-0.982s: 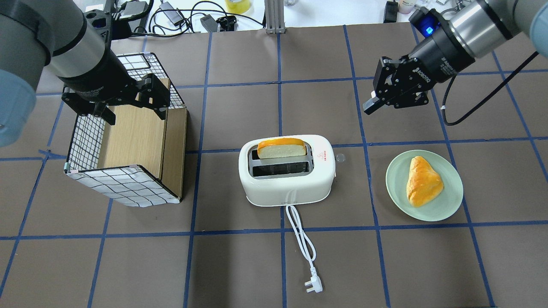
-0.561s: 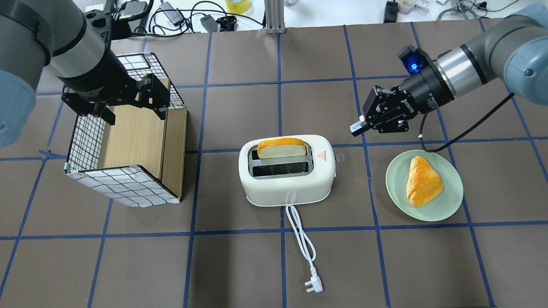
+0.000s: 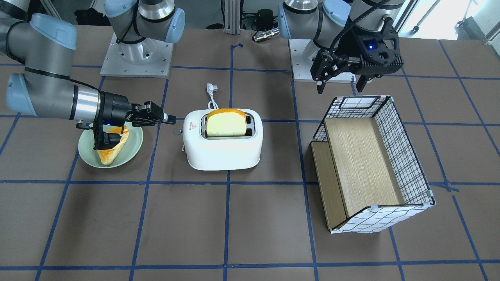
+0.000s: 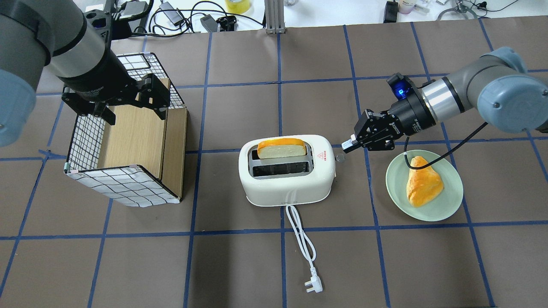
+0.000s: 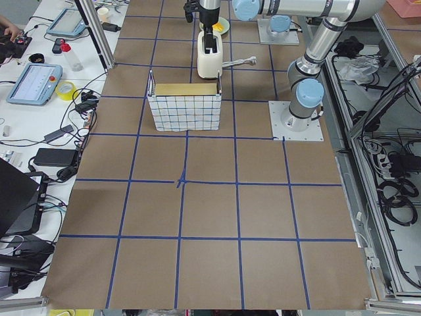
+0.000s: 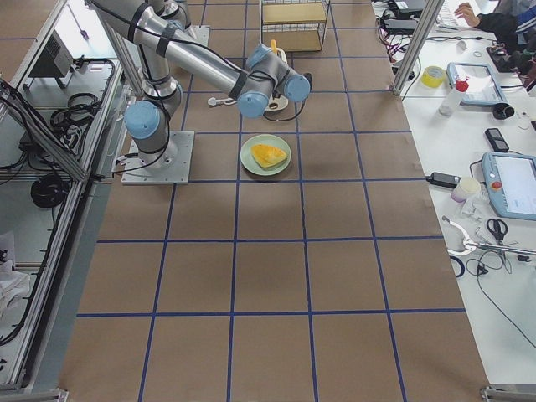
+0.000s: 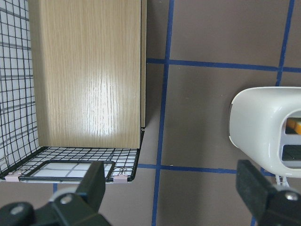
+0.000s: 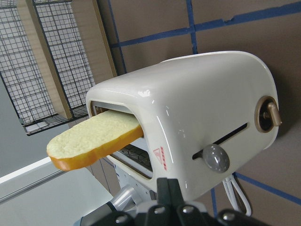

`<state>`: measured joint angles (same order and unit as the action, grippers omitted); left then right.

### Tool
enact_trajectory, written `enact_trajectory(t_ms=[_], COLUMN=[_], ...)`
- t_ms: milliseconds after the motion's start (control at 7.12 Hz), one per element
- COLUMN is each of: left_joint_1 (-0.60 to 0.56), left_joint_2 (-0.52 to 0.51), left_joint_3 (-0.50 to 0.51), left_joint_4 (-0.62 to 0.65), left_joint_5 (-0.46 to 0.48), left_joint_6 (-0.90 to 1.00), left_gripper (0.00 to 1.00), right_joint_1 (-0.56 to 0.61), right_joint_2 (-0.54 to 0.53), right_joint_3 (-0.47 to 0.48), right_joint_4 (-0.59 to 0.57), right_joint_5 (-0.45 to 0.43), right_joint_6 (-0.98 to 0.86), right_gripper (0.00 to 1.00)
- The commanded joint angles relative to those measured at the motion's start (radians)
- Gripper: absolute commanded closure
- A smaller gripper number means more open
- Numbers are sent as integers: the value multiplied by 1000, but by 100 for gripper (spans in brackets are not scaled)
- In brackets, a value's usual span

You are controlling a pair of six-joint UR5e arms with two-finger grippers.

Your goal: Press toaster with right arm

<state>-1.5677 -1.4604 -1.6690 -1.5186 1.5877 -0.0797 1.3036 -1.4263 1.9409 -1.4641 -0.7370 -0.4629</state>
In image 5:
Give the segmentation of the person hand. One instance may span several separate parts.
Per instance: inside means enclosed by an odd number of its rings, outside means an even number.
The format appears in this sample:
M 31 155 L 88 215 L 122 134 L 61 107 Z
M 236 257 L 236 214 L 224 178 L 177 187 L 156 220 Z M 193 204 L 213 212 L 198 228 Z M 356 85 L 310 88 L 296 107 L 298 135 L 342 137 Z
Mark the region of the person hand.
M 15 41 L 15 39 L 21 35 L 22 31 L 9 19 L 7 19 L 2 14 L 0 15 L 0 24 L 4 28 L 4 35 L 10 37 L 10 41 Z

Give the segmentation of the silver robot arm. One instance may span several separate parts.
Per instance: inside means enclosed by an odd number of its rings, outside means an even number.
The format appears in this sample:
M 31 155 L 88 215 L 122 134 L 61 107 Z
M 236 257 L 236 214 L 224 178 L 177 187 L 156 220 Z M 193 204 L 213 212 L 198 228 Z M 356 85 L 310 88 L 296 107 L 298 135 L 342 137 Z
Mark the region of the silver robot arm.
M 267 27 L 267 33 L 271 37 L 277 37 L 281 34 L 286 34 L 290 32 L 291 30 L 300 32 L 301 27 L 298 26 L 296 28 L 291 28 L 291 25 L 293 24 L 293 21 L 291 20 L 291 17 L 288 15 L 274 15 L 271 16 L 269 19 L 269 25 Z
M 257 15 L 296 15 L 322 19 L 311 43 L 302 57 L 290 65 L 287 75 L 293 98 L 281 114 L 282 124 L 292 132 L 305 131 L 311 116 L 324 96 L 324 88 L 317 80 L 321 66 L 333 44 L 348 23 L 366 20 L 376 14 L 384 1 L 365 0 L 285 0 L 233 1 L 237 19 L 249 21 Z

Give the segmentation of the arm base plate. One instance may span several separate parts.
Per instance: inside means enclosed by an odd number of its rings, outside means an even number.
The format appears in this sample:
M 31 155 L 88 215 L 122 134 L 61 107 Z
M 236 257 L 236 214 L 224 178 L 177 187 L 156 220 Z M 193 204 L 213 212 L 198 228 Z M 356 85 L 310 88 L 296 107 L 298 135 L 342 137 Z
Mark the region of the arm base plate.
M 296 118 L 289 111 L 289 101 L 269 101 L 272 139 L 276 141 L 323 142 L 321 125 L 315 109 L 310 118 Z
M 273 16 L 257 20 L 261 44 L 299 45 L 298 31 L 288 16 Z

